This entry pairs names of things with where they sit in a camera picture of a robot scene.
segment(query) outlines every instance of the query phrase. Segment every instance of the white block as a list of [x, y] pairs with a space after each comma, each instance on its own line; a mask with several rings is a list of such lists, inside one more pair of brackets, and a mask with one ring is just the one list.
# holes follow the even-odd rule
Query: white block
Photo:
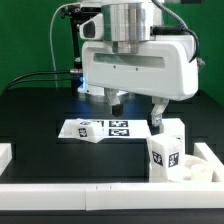
[[85, 210], [86, 186], [1, 184], [0, 210]]
[[160, 133], [166, 133], [181, 141], [182, 155], [185, 154], [185, 125], [179, 118], [162, 119]]
[[71, 125], [72, 136], [88, 142], [97, 143], [104, 138], [102, 125], [89, 120], [76, 120]]
[[84, 119], [66, 120], [59, 137], [76, 138], [97, 143], [104, 138], [103, 128], [99, 122]]
[[195, 143], [194, 155], [208, 161], [212, 166], [213, 182], [224, 182], [224, 166], [206, 143]]
[[11, 144], [0, 144], [0, 175], [4, 172], [12, 159]]
[[122, 184], [116, 190], [87, 190], [86, 210], [223, 208], [222, 184]]
[[147, 138], [147, 145], [154, 177], [181, 179], [183, 156], [180, 140], [167, 134]]

